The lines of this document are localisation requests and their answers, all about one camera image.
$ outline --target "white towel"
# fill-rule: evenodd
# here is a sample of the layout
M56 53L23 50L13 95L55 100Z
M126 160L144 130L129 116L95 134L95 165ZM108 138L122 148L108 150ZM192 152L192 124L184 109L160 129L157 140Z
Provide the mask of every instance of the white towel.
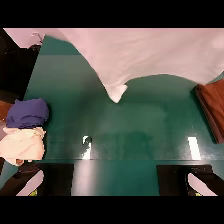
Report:
M0 141L0 157L15 166L24 160L41 160L44 155L43 137L46 133L42 128L18 129L3 128L7 134Z

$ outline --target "towel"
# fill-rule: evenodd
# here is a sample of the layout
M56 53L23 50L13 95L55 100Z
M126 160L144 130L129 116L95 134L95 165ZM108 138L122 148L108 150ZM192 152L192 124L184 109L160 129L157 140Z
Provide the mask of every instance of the towel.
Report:
M24 160L41 160L44 155L43 137L46 133L42 128L18 129L3 128L7 134L0 141L0 157L15 166Z
M224 142L224 79L197 85L196 95L217 143Z
M32 129L42 126L48 116L48 107L43 99L16 100L6 117L6 127Z

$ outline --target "navy blue cloth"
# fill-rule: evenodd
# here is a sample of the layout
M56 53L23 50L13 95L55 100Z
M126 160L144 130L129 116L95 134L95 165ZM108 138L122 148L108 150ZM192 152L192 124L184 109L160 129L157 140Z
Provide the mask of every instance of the navy blue cloth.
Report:
M35 128L47 121L49 111L47 103L39 98L19 101L9 109L6 117L7 128Z

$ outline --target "green surface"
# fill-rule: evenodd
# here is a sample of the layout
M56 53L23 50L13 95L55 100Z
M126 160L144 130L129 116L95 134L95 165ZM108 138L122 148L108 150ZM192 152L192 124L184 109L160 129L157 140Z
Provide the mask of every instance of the green surface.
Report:
M71 44L44 39L25 98L49 104L41 162L74 163L72 195L159 195L158 164L211 164L224 179L224 145L213 142L191 94L194 83L160 75L127 85L113 103ZM77 160L86 151L84 135L92 136L91 159L97 160ZM190 161L187 137L197 138L204 161ZM4 166L0 184L14 172Z

